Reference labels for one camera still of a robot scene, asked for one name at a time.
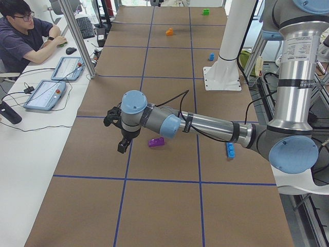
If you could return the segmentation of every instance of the keyboard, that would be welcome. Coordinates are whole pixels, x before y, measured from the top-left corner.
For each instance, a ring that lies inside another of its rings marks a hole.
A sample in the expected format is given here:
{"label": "keyboard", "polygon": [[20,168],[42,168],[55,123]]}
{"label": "keyboard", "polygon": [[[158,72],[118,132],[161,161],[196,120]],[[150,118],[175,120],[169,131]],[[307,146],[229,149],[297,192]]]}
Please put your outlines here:
{"label": "keyboard", "polygon": [[95,36],[94,27],[88,17],[80,17],[76,19],[83,39],[92,38]]}

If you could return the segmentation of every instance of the white stand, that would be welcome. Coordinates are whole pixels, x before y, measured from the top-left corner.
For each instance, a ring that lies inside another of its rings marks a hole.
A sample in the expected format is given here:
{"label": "white stand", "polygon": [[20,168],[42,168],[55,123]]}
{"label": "white stand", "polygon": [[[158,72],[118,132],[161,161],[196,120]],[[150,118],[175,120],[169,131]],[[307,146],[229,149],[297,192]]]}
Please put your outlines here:
{"label": "white stand", "polygon": [[[238,57],[256,1],[233,0],[220,49],[222,58]],[[212,67],[204,67],[206,90],[241,91],[236,60],[224,59],[219,57]]]}

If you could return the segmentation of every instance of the black mouse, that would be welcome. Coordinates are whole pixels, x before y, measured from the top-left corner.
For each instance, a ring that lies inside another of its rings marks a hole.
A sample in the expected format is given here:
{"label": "black mouse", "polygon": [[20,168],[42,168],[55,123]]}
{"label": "black mouse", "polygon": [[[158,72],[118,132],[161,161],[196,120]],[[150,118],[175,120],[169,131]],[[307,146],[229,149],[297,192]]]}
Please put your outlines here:
{"label": "black mouse", "polygon": [[68,47],[66,49],[66,54],[71,55],[73,52],[75,52],[77,49],[74,47]]}

